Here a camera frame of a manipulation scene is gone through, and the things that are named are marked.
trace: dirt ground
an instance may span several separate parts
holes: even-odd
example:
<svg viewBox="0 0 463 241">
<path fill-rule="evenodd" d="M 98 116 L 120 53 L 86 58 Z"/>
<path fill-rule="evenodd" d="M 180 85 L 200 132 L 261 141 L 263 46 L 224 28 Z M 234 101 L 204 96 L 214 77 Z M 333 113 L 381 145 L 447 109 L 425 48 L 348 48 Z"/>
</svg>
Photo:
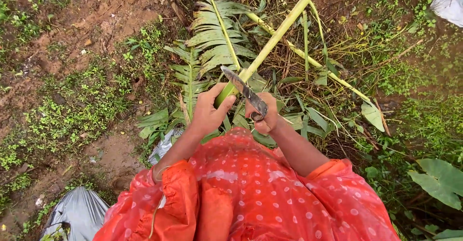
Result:
<svg viewBox="0 0 463 241">
<path fill-rule="evenodd" d="M 26 7 L 29 3 L 27 0 L 17 1 L 20 7 Z M 40 104 L 41 95 L 37 89 L 43 84 L 41 78 L 52 75 L 59 79 L 72 72 L 82 71 L 89 62 L 89 57 L 81 54 L 83 49 L 111 55 L 117 43 L 138 32 L 147 21 L 156 19 L 159 15 L 166 18 L 174 16 L 164 0 L 72 0 L 65 9 L 54 12 L 54 15 L 55 28 L 29 43 L 28 54 L 15 56 L 19 63 L 24 63 L 21 66 L 25 75 L 21 78 L 1 78 L 2 83 L 10 85 L 12 89 L 0 99 L 0 140 L 14 128 L 15 119 Z M 54 42 L 66 45 L 68 60 L 75 58 L 76 61 L 62 67 L 61 61 L 49 60 L 47 46 Z M 8 240 L 12 234 L 18 234 L 23 223 L 64 191 L 66 182 L 77 177 L 81 171 L 103 174 L 103 178 L 109 180 L 107 183 L 111 183 L 112 179 L 119 176 L 131 179 L 144 169 L 130 155 L 135 147 L 131 138 L 136 136 L 132 124 L 134 121 L 129 120 L 124 124 L 113 125 L 106 136 L 84 149 L 84 158 L 80 160 L 60 162 L 55 161 L 51 155 L 49 161 L 31 171 L 31 187 L 15 193 L 12 197 L 13 206 L 3 213 L 0 224 L 4 224 L 7 231 L 2 231 L 0 240 Z M 121 128 L 127 131 L 125 135 L 119 133 Z M 90 157 L 98 155 L 101 160 L 89 162 Z M 127 180 L 119 180 L 115 184 L 119 190 L 115 192 L 127 188 L 129 183 Z M 39 197 L 43 198 L 44 203 L 37 206 Z"/>
</svg>

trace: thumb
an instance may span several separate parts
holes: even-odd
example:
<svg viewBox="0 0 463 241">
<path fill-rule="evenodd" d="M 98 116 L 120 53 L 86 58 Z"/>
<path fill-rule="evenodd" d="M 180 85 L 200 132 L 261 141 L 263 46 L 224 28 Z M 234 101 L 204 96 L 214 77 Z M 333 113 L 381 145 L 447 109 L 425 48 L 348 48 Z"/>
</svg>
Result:
<svg viewBox="0 0 463 241">
<path fill-rule="evenodd" d="M 227 96 L 223 102 L 220 104 L 220 106 L 217 108 L 218 114 L 220 114 L 222 117 L 225 117 L 225 114 L 230 110 L 230 108 L 233 106 L 233 103 L 236 100 L 236 96 Z"/>
<path fill-rule="evenodd" d="M 268 134 L 270 132 L 270 127 L 265 121 L 255 122 L 254 128 L 261 134 Z"/>
</svg>

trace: rusty knife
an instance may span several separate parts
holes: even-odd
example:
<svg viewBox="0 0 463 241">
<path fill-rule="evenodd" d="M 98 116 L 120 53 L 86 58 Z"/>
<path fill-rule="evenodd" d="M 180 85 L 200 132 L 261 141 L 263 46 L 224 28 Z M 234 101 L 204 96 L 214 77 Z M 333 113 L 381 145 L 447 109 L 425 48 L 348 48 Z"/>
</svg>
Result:
<svg viewBox="0 0 463 241">
<path fill-rule="evenodd" d="M 228 69 L 225 66 L 220 67 L 225 76 L 228 78 L 228 80 L 238 89 L 238 91 L 243 94 L 246 99 L 249 101 L 249 103 L 256 108 L 257 112 L 252 112 L 251 113 L 251 119 L 254 121 L 262 121 L 265 115 L 267 115 L 267 111 L 269 110 L 269 107 L 267 104 L 259 97 L 257 96 L 249 86 L 246 85 L 246 83 L 239 78 L 239 76 Z"/>
</svg>

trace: knife handle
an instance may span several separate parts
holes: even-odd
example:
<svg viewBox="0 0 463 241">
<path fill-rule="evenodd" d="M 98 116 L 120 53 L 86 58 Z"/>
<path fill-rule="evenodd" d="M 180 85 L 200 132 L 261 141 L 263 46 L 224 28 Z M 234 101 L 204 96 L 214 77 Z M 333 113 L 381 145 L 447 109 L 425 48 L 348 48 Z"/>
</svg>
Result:
<svg viewBox="0 0 463 241">
<path fill-rule="evenodd" d="M 254 122 L 260 122 L 263 120 L 263 116 L 262 114 L 259 114 L 257 112 L 252 112 L 251 113 L 251 119 L 254 121 Z"/>
</svg>

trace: left hand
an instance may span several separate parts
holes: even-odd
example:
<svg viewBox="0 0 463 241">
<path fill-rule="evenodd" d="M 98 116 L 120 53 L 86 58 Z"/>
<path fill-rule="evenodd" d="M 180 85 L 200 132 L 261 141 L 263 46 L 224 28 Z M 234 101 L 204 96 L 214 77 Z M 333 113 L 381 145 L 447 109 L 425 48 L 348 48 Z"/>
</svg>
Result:
<svg viewBox="0 0 463 241">
<path fill-rule="evenodd" d="M 233 106 L 236 96 L 227 96 L 218 109 L 214 108 L 215 98 L 220 94 L 227 83 L 217 83 L 209 91 L 198 95 L 193 120 L 190 127 L 206 136 L 216 130 L 225 119 L 228 110 Z"/>
</svg>

